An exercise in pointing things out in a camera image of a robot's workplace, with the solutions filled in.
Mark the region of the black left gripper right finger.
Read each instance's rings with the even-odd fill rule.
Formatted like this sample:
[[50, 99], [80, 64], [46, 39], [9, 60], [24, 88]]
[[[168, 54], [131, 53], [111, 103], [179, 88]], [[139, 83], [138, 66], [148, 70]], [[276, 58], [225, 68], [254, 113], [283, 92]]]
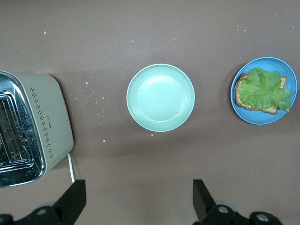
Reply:
[[193, 207], [198, 221], [195, 225], [281, 225], [282, 222], [267, 212], [252, 212], [249, 218], [229, 206], [216, 204], [203, 180], [193, 180]]

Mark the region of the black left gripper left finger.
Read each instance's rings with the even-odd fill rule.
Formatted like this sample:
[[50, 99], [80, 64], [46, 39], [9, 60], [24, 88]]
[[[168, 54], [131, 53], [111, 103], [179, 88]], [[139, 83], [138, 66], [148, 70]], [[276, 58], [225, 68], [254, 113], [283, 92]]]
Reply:
[[76, 180], [52, 206], [43, 206], [14, 221], [10, 214], [1, 214], [2, 225], [73, 225], [86, 205], [86, 182]]

